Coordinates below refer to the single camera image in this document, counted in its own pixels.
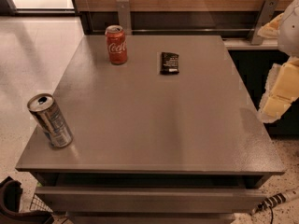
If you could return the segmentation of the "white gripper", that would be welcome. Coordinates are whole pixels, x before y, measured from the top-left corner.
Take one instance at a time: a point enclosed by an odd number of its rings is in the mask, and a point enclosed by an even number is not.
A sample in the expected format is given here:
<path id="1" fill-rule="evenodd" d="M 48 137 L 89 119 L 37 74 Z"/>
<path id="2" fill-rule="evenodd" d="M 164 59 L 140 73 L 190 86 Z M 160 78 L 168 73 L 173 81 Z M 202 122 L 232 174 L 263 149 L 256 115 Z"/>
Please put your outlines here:
<path id="1" fill-rule="evenodd" d="M 284 13 L 263 25 L 258 36 L 277 39 L 280 51 L 299 56 L 299 0 L 293 0 Z M 258 119 L 262 123 L 273 123 L 299 98 L 299 58 L 290 57 L 283 65 L 274 63 L 264 87 Z"/>

